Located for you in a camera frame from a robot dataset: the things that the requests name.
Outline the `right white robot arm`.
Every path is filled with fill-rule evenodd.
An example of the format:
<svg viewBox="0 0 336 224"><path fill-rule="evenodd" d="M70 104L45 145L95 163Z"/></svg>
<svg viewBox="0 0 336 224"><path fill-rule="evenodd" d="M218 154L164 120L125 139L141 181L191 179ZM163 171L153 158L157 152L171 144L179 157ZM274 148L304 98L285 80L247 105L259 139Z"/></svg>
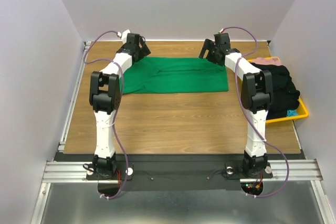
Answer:
<svg viewBox="0 0 336 224"><path fill-rule="evenodd" d="M215 34L214 40L205 39L199 58L225 66L235 74L238 101L248 123L241 170L248 177L258 175L268 165L265 129L273 101L270 71L258 69L231 48L228 33Z"/></svg>

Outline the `green t shirt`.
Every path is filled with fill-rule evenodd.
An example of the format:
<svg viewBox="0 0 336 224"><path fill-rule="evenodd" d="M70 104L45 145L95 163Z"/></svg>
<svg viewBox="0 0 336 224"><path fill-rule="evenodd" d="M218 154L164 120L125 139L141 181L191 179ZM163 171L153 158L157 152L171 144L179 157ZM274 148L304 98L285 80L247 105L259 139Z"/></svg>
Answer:
<svg viewBox="0 0 336 224"><path fill-rule="evenodd" d="M145 57L125 71L123 93L226 92L226 68L201 58Z"/></svg>

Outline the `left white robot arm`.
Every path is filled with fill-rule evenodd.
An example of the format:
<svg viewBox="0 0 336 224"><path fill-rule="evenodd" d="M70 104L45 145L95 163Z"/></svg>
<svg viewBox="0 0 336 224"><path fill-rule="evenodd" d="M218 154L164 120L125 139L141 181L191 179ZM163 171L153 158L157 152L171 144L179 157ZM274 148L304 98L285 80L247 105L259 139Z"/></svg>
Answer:
<svg viewBox="0 0 336 224"><path fill-rule="evenodd" d="M151 53L140 34L126 30L117 36L122 41L121 48L106 67L92 72L89 89L89 103L96 119L96 149L88 170L106 179L118 173L113 127L121 102L123 74Z"/></svg>

